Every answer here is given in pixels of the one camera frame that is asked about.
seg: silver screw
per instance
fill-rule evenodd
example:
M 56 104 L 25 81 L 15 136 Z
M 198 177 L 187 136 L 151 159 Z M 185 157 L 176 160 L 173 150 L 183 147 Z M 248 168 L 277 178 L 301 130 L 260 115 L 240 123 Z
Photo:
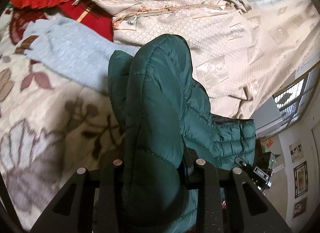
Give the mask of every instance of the silver screw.
M 121 164 L 122 164 L 122 161 L 120 159 L 116 159 L 113 161 L 113 165 L 115 165 L 115 166 L 119 166 Z
M 205 164 L 205 160 L 204 159 L 197 159 L 196 163 L 199 165 L 204 165 Z
M 77 174 L 84 174 L 85 173 L 85 168 L 81 167 L 77 170 Z
M 235 173 L 235 174 L 241 174 L 242 170 L 238 167 L 235 167 L 232 169 L 232 171 Z

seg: wall picture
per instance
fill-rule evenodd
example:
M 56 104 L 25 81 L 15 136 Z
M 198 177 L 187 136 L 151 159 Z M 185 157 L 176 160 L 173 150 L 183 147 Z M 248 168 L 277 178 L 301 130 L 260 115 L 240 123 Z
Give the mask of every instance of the wall picture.
M 294 198 L 298 198 L 308 191 L 307 161 L 293 169 L 294 173 Z
M 299 161 L 303 158 L 303 150 L 302 150 L 300 140 L 291 144 L 289 146 L 289 149 L 290 149 L 292 163 L 295 163 L 296 161 Z
M 307 197 L 295 203 L 295 205 L 293 206 L 292 219 L 296 218 L 297 216 L 300 216 L 302 213 L 306 211 L 306 209 L 307 209 Z

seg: window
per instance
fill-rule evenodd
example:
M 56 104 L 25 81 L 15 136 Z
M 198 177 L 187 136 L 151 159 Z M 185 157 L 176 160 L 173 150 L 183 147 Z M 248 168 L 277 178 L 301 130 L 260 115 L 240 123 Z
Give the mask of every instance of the window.
M 278 134 L 301 120 L 318 85 L 319 74 L 320 64 L 317 63 L 309 72 L 274 95 L 283 121 L 278 129 L 264 136 L 262 140 Z

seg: light blue cloth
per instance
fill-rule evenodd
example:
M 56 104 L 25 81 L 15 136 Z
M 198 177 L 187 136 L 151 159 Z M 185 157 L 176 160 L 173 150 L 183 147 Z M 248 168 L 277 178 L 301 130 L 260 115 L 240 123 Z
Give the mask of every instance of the light blue cloth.
M 108 65 L 115 50 L 132 56 L 139 47 L 118 45 L 69 18 L 30 22 L 23 40 L 39 36 L 24 54 L 84 86 L 108 93 Z

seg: quilted jacket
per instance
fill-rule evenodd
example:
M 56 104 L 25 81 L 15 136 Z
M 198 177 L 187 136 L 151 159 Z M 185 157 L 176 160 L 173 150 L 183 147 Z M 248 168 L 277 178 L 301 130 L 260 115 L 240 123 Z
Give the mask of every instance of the quilted jacket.
M 115 51 L 108 69 L 114 114 L 125 130 L 121 215 L 126 232 L 183 233 L 196 223 L 197 190 L 182 185 L 184 143 L 199 158 L 231 169 L 236 156 L 253 163 L 253 120 L 210 113 L 192 78 L 186 41 L 165 34 L 132 57 Z

